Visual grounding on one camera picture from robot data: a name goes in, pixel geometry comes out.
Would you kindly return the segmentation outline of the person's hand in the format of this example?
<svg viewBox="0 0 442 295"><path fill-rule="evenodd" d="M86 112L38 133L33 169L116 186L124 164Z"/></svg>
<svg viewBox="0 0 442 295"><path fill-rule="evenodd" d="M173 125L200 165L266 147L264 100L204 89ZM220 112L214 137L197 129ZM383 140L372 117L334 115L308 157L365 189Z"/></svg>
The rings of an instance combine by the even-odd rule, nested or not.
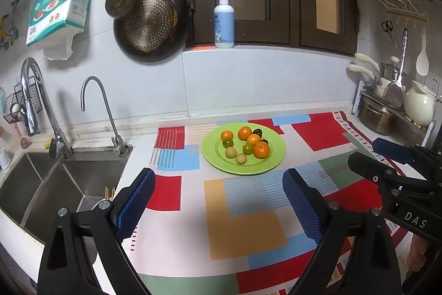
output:
<svg viewBox="0 0 442 295"><path fill-rule="evenodd" d="M413 272L420 271L426 262L425 253L427 252L427 249L428 241L414 234L406 261L409 270Z"/></svg>

